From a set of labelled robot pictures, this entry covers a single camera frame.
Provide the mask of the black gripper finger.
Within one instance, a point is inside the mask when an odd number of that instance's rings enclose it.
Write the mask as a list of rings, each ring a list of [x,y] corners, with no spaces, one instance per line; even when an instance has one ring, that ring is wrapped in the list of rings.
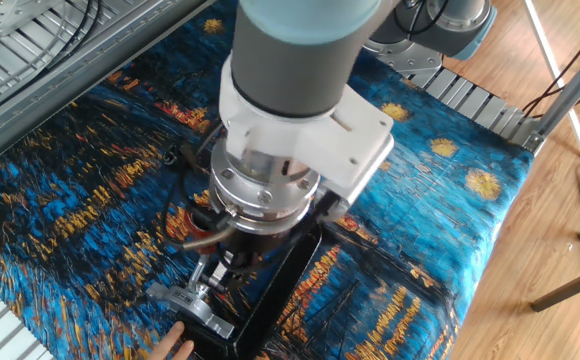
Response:
[[[207,285],[219,293],[226,293],[228,291],[227,280],[230,275],[230,269],[225,265],[225,261],[221,259],[213,272],[208,276]]]

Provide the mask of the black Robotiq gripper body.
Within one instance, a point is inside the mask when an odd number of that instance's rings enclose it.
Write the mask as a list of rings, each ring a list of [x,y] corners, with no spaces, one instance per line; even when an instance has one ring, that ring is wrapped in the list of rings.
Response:
[[[289,230],[261,235],[228,227],[220,241],[219,263],[234,274],[256,272],[267,266],[262,257],[285,245],[289,237]]]

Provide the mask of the bare human hand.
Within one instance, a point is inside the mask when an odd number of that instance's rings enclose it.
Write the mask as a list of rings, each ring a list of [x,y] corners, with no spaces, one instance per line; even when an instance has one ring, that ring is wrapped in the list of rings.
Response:
[[[183,335],[184,330],[185,324],[181,321],[177,321],[149,354],[148,360],[165,360]],[[186,340],[172,355],[171,359],[187,360],[192,355],[193,350],[194,342],[192,340]]]

